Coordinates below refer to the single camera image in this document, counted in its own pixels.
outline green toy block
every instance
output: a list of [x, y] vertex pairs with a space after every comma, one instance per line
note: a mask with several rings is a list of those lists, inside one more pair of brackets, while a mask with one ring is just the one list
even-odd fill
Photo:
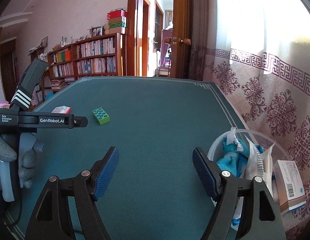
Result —
[[94, 110], [93, 113], [100, 125], [110, 121], [109, 115], [102, 108]]

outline striped strap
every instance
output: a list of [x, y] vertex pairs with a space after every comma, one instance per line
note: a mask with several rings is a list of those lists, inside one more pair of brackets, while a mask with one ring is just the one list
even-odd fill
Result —
[[22, 109], [28, 110], [31, 103], [31, 97], [27, 91], [25, 91], [22, 87], [19, 87], [13, 96], [10, 105], [17, 104]]

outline bookshelf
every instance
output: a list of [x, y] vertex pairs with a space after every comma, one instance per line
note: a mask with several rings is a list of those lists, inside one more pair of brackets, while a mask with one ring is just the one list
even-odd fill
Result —
[[113, 33], [77, 41], [49, 52], [50, 79], [123, 76], [124, 43], [124, 34]]
[[[35, 58], [39, 58], [39, 55], [43, 54], [44, 50], [45, 50], [45, 47], [43, 47], [43, 46], [36, 48], [33, 52], [31, 52], [29, 54], [30, 55], [30, 61], [33, 62], [33, 60]], [[41, 77], [41, 80], [39, 82], [39, 87], [40, 87], [40, 90], [41, 90], [42, 101], [40, 101], [35, 106], [30, 105], [30, 108], [29, 108], [30, 111], [32, 111], [35, 107], [39, 106], [40, 104], [42, 104], [45, 101], [45, 89], [51, 89], [51, 87], [45, 87], [45, 77], [46, 76], [49, 76], [48, 70], [44, 71], [44, 73], [43, 73], [43, 75]]]

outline red package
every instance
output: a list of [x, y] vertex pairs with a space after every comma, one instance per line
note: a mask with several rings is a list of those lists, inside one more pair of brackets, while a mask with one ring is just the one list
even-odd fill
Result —
[[52, 113], [69, 114], [71, 109], [71, 107], [67, 106], [58, 106], [52, 111]]
[[127, 17], [127, 12], [125, 10], [117, 10], [117, 11], [109, 12], [107, 14], [107, 20], [116, 18], [116, 17]]

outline door knob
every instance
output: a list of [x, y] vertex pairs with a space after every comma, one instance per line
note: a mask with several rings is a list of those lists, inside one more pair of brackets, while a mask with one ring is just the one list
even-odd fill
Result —
[[173, 39], [172, 38], [165, 38], [164, 39], [164, 43], [165, 44], [171, 44], [173, 42]]
[[179, 45], [189, 46], [191, 43], [192, 41], [190, 39], [182, 39], [182, 37], [179, 38]]

